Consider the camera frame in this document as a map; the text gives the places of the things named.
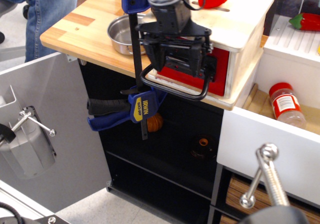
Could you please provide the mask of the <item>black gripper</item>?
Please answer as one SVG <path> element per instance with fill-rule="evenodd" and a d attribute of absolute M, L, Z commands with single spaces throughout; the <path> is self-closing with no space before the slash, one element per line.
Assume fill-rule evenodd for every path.
<path fill-rule="evenodd" d="M 186 2 L 150 2 L 154 21 L 137 26 L 151 65 L 157 71 L 165 66 L 166 55 L 188 55 L 188 74 L 196 77 L 201 70 L 213 70 L 208 53 L 212 52 L 211 30 L 191 18 Z"/>

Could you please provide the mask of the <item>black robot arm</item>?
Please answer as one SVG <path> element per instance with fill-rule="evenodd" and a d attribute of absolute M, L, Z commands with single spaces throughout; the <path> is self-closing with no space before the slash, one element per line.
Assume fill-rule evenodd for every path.
<path fill-rule="evenodd" d="M 151 65 L 157 71 L 173 64 L 196 77 L 204 68 L 211 30 L 191 18 L 189 0 L 147 0 L 156 21 L 137 26 Z"/>

